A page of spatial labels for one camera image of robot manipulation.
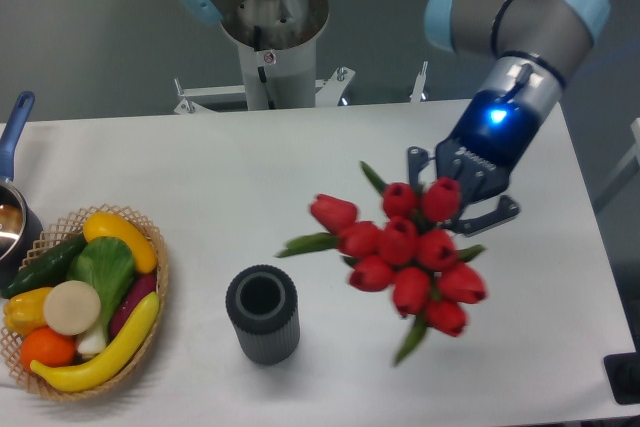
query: yellow squash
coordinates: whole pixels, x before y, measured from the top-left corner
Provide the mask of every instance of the yellow squash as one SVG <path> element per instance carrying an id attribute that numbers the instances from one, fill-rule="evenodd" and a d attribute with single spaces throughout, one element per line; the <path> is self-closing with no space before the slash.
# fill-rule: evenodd
<path id="1" fill-rule="evenodd" d="M 160 298 L 151 292 L 133 309 L 122 330 L 96 357 L 80 365 L 47 367 L 31 361 L 31 370 L 62 392 L 92 389 L 112 379 L 131 360 L 153 326 Z"/>
<path id="2" fill-rule="evenodd" d="M 49 292 L 51 287 L 30 290 L 12 297 L 4 304 L 2 311 L 7 330 L 25 337 L 34 330 L 46 326 L 43 305 Z"/>
<path id="3" fill-rule="evenodd" d="M 136 271 L 140 274 L 149 274 L 156 268 L 158 258 L 149 241 L 133 224 L 119 215 L 96 212 L 84 223 L 82 234 L 87 242 L 98 237 L 116 237 L 122 240 L 131 249 Z"/>

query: yellow bell pepper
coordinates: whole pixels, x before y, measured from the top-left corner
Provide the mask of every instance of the yellow bell pepper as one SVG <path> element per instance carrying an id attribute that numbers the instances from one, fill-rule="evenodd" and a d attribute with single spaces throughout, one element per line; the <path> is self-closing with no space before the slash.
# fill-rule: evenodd
<path id="1" fill-rule="evenodd" d="M 98 237 L 115 237 L 122 240 L 131 249 L 136 263 L 136 272 L 149 274 L 158 263 L 151 243 L 133 224 L 119 215 L 110 212 L 96 212 L 82 226 L 87 242 Z"/>
<path id="2" fill-rule="evenodd" d="M 42 313 L 44 299 L 51 292 L 51 287 L 30 290 L 12 297 L 4 304 L 4 325 L 9 332 L 27 336 L 40 327 L 47 325 Z"/>

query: floor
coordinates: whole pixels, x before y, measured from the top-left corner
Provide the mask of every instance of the floor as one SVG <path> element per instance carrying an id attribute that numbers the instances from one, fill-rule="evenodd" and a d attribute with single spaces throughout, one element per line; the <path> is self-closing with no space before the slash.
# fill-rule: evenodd
<path id="1" fill-rule="evenodd" d="M 429 60 L 431 99 L 472 96 L 492 61 L 428 45 L 426 2 L 330 0 L 318 77 L 344 65 L 357 72 L 357 103 L 401 102 Z M 592 194 L 631 147 L 629 125 L 640 117 L 640 0 L 611 2 L 609 24 L 563 98 Z M 0 0 L 0 39 L 0 122 L 25 89 L 38 98 L 32 120 L 52 120 L 168 115 L 177 103 L 174 77 L 184 88 L 241 83 L 235 47 L 177 0 Z M 639 192 L 636 176 L 598 215 L 631 320 L 640 319 Z"/>

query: robotic arm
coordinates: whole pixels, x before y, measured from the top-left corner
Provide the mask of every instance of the robotic arm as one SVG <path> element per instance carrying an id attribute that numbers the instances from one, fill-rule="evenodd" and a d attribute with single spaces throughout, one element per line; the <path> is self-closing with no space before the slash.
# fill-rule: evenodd
<path id="1" fill-rule="evenodd" d="M 249 110 L 313 107 L 327 0 L 180 0 L 237 45 Z"/>
<path id="2" fill-rule="evenodd" d="M 460 220 L 469 204 L 507 189 L 512 170 L 595 44 L 609 12 L 608 0 L 429 0 L 425 32 L 432 44 L 498 59 L 436 147 L 438 177 L 457 179 L 462 188 L 462 208 L 448 228 L 472 235 L 518 214 L 518 205 L 502 196 L 494 212 Z M 423 149 L 409 149 L 412 184 L 428 161 Z"/>
<path id="3" fill-rule="evenodd" d="M 328 19 L 327 0 L 181 1 L 201 21 L 220 22 L 238 45 L 250 110 L 314 105 L 315 39 Z M 437 176 L 454 178 L 462 187 L 462 207 L 447 228 L 472 235 L 518 214 L 518 204 L 501 195 L 495 211 L 461 220 L 469 204 L 507 189 L 511 172 L 597 41 L 609 12 L 609 0 L 429 0 L 425 34 L 432 44 L 497 58 L 436 147 Z M 414 187 L 429 161 L 426 150 L 409 148 Z"/>

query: blue led light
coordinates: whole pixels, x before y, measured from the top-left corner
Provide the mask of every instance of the blue led light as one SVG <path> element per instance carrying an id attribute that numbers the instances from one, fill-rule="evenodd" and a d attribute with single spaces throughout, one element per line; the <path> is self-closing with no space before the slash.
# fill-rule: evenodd
<path id="1" fill-rule="evenodd" d="M 493 122 L 494 124 L 499 124 L 504 120 L 506 116 L 507 116 L 507 111 L 504 109 L 493 109 L 489 111 L 489 118 L 491 119 L 491 122 Z"/>

